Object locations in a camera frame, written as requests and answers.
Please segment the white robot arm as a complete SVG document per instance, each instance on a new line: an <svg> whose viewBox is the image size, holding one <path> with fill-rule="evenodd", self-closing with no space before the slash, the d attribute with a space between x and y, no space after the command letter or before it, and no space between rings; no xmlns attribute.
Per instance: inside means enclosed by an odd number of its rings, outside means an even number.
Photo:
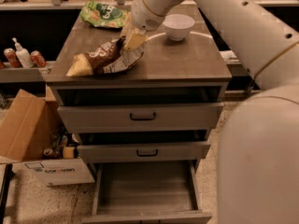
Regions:
<svg viewBox="0 0 299 224"><path fill-rule="evenodd" d="M134 0L152 31L184 0ZM252 0L193 0L260 92L227 118L218 144L218 224L299 224L299 34Z"/></svg>

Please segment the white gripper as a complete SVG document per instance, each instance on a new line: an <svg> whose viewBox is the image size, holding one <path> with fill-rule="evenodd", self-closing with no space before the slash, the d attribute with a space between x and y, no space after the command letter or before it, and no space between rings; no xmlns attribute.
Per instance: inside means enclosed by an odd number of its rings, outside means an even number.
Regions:
<svg viewBox="0 0 299 224"><path fill-rule="evenodd" d="M146 32L142 30L154 31L163 21L162 0L134 0L131 6L131 15L127 16L121 29L121 38L125 38L123 48L125 50L139 48L148 39Z"/></svg>

